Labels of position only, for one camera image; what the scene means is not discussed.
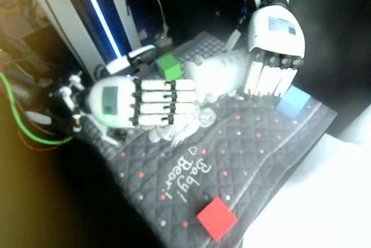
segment green cable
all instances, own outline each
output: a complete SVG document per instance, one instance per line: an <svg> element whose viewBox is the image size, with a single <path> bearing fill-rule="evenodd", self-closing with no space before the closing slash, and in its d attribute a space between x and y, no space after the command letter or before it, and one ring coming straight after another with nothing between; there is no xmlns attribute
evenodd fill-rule
<svg viewBox="0 0 371 248"><path fill-rule="evenodd" d="M45 144L45 145L60 145L60 144L67 143L67 142L69 142L69 141L72 140L72 137L69 137L69 138L67 138L65 140L61 140L61 141L49 141L49 140L44 140L44 139L41 139L41 138L33 135L24 126L21 118L19 117L19 114L17 112L16 106L14 104L14 95L13 95L13 92L12 92L12 88L10 87L10 83L9 83L8 79L6 78L6 76L4 75L4 73L2 73L2 72L0 72L0 79L1 79L1 81L3 82L3 84L5 86L6 92L8 93L9 100L10 100L10 106L12 108L13 116L14 116L14 118L15 118L18 126L20 127L20 129L23 131L24 134L26 134L29 138L33 139L34 141L39 142L41 144Z"/></svg>

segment quilted mat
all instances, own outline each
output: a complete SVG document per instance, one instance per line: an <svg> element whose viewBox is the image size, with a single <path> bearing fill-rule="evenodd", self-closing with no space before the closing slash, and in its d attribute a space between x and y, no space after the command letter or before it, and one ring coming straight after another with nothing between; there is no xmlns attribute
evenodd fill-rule
<svg viewBox="0 0 371 248"><path fill-rule="evenodd" d="M176 49L180 61L194 54L222 52L224 44L206 33ZM268 196L325 132L336 113L311 98L296 119L277 110L275 100L224 97L208 105L217 116L176 148L148 132L128 132L122 146L94 144L106 158L123 194L166 247L236 247ZM87 119L83 129L97 139ZM238 222L215 242L196 215L220 197Z"/></svg>

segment blue light strip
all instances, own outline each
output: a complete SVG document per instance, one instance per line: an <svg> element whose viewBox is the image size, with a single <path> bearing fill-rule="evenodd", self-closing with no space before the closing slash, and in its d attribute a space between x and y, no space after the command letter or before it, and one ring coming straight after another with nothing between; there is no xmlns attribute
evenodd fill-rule
<svg viewBox="0 0 371 248"><path fill-rule="evenodd" d="M117 44L115 42L115 39L112 36L112 33L110 31L110 28L108 27L107 22L106 22L106 20L105 20L105 18L103 16L103 13L100 10L100 7L98 5L97 0L90 0L90 1L91 1L92 5L94 7L95 12L98 15L99 21L101 22L101 24L103 26L103 29L106 32L107 38L110 41L111 46L112 46L113 50L115 51L115 54L116 54L117 58L121 58L122 56L121 56L120 50L118 50Z"/></svg>

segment red cube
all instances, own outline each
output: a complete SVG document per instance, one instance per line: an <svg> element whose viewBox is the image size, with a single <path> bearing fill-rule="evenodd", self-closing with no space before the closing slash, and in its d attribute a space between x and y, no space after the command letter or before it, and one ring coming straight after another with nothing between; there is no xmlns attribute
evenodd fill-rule
<svg viewBox="0 0 371 248"><path fill-rule="evenodd" d="M197 218L216 242L237 222L235 215L219 197L209 203Z"/></svg>

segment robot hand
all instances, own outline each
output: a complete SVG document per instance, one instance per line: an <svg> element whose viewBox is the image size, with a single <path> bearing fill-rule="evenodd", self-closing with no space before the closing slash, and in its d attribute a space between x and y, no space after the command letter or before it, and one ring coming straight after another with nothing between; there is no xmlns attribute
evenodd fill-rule
<svg viewBox="0 0 371 248"><path fill-rule="evenodd" d="M113 128L188 123L197 95L192 80L139 80L114 76L91 88L87 105L95 119Z"/></svg>

